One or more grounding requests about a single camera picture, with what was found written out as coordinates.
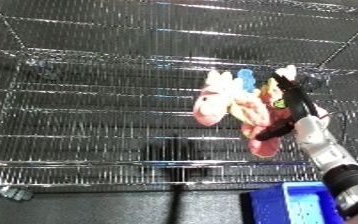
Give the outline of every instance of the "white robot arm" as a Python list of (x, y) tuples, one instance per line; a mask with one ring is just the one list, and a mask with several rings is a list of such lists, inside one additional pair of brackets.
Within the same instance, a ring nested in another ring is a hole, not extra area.
[(320, 170), (322, 181), (335, 198), (340, 215), (348, 224), (358, 224), (358, 162), (338, 144), (323, 126), (316, 108), (302, 87), (273, 74), (291, 111), (287, 123), (266, 129), (259, 140), (278, 137), (294, 130), (300, 148)]

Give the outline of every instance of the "blue container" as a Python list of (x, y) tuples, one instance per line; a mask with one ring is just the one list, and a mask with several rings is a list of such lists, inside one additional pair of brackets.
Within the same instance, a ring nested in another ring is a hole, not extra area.
[(256, 224), (342, 224), (335, 201), (320, 182), (283, 183), (251, 192)]

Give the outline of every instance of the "chrome wire rack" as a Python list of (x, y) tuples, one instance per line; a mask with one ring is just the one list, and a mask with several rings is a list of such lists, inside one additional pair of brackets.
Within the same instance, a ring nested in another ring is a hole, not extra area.
[[(203, 127), (191, 113), (210, 69), (249, 67), (262, 82), (289, 63), (323, 81), (311, 96), (345, 114), (344, 145), (358, 159), (356, 7), (0, 0), (0, 190), (247, 189), (318, 180), (291, 136), (276, 157), (260, 159), (236, 120)], [(338, 137), (343, 118), (330, 125)]]

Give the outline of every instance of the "floor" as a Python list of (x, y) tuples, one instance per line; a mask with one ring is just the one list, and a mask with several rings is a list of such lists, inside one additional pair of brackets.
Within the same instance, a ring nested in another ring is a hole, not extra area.
[[(243, 222), (241, 193), (185, 193), (177, 223), (250, 223)], [(0, 197), (0, 224), (165, 224), (170, 198), (169, 193), (38, 194), (18, 203)]]

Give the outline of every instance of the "plush toy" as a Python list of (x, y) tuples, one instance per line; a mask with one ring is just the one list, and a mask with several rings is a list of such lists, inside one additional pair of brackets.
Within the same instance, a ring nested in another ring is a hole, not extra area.
[[(292, 81), (296, 78), (293, 65), (277, 69), (276, 73)], [(272, 157), (280, 149), (280, 138), (258, 141), (256, 135), (275, 122), (290, 117), (291, 113), (275, 79), (270, 78), (260, 90), (255, 88), (255, 83), (249, 69), (241, 69), (235, 79), (230, 72), (211, 71), (196, 100), (193, 114), (199, 123), (211, 126), (229, 112), (242, 122), (241, 132), (249, 139), (250, 151), (259, 157)], [(327, 115), (326, 110), (316, 108), (320, 117)], [(325, 116), (322, 121), (328, 126), (329, 117)]]
[(220, 122), (233, 103), (234, 95), (242, 91), (243, 81), (233, 79), (230, 72), (211, 71), (205, 81), (205, 86), (197, 98), (193, 115), (205, 126), (212, 126)]

